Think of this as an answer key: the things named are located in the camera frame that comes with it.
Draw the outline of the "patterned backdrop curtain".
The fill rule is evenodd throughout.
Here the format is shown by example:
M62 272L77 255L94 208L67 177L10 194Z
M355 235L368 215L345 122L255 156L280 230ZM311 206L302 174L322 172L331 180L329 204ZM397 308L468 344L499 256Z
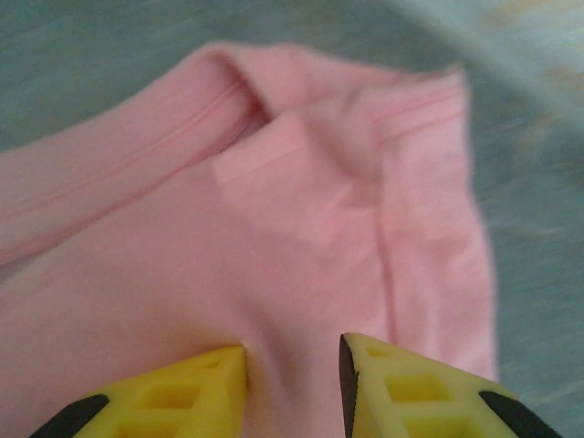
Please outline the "patterned backdrop curtain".
M422 0L436 20L486 43L554 116L584 136L584 0Z

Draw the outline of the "pink t-shirt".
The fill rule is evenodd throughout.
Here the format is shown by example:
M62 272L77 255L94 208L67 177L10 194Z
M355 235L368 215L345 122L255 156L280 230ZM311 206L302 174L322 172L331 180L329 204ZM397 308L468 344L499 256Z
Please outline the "pink t-shirt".
M0 153L0 438L223 345L246 438L341 438L339 337L492 380L495 281L459 68L214 45Z

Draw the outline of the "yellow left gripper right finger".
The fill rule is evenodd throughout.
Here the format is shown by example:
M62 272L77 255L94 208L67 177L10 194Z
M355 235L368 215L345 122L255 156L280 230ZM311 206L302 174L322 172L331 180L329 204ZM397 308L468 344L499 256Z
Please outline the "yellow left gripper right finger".
M357 333L339 383L346 438L560 438L500 384Z

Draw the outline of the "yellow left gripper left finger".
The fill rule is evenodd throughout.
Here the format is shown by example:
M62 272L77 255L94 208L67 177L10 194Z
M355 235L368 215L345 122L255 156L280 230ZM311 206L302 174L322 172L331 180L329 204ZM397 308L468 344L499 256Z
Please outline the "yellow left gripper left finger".
M223 347L107 385L28 438L241 438L246 395L245 350Z

